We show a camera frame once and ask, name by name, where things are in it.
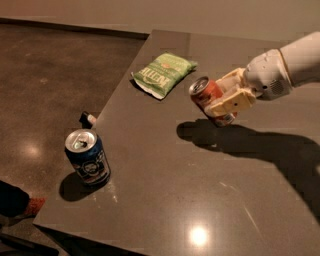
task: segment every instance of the floor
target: floor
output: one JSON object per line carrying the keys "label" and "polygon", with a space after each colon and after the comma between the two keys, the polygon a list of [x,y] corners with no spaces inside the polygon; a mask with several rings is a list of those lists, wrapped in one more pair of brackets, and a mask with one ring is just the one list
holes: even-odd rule
{"label": "floor", "polygon": [[[0,179],[47,197],[82,111],[102,110],[144,40],[0,24]],[[3,233],[67,255],[26,219]]]}

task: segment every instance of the blue can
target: blue can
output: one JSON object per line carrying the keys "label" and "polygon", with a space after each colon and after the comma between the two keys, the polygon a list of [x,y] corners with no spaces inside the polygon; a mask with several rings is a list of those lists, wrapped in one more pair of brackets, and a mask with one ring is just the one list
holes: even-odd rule
{"label": "blue can", "polygon": [[102,141],[93,130],[72,132],[66,139],[65,153],[85,185],[99,186],[109,181],[111,171]]}

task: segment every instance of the soda can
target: soda can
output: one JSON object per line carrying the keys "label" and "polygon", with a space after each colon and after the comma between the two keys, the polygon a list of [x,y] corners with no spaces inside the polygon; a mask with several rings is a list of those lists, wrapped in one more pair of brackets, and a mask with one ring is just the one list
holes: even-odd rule
{"label": "soda can", "polygon": [[212,117],[205,113],[205,108],[214,100],[221,98],[222,90],[215,81],[203,76],[197,79],[189,88],[191,100],[202,110],[202,112],[216,126],[224,127],[230,125],[236,118],[237,113],[229,113],[223,116]]}
{"label": "soda can", "polygon": [[74,170],[88,186],[104,185],[110,178],[110,168],[100,137],[89,129],[72,132],[65,142],[65,153]]}

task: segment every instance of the small object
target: small object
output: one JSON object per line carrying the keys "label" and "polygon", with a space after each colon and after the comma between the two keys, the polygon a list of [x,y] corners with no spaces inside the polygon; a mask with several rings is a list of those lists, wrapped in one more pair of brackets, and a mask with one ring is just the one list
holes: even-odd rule
{"label": "small object", "polygon": [[229,113],[223,116],[209,116],[205,109],[212,101],[222,97],[223,92],[213,80],[208,77],[200,77],[189,88],[191,100],[203,111],[203,113],[216,126],[224,127],[231,124],[236,118],[237,113]]}
{"label": "small object", "polygon": [[110,168],[100,137],[89,129],[72,132],[65,142],[65,153],[85,185],[104,185]]}
{"label": "small object", "polygon": [[194,61],[164,53],[132,76],[144,91],[161,100],[196,66]]}
{"label": "small object", "polygon": [[79,122],[82,123],[82,128],[91,129],[91,127],[96,123],[97,118],[89,114],[87,111],[83,111]]}

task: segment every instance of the green bag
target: green bag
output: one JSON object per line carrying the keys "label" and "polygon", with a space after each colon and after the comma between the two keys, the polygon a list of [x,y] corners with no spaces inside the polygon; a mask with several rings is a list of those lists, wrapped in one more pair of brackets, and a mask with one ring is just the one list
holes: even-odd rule
{"label": "green bag", "polygon": [[194,61],[164,53],[132,76],[144,91],[157,99],[163,99],[196,66]]}

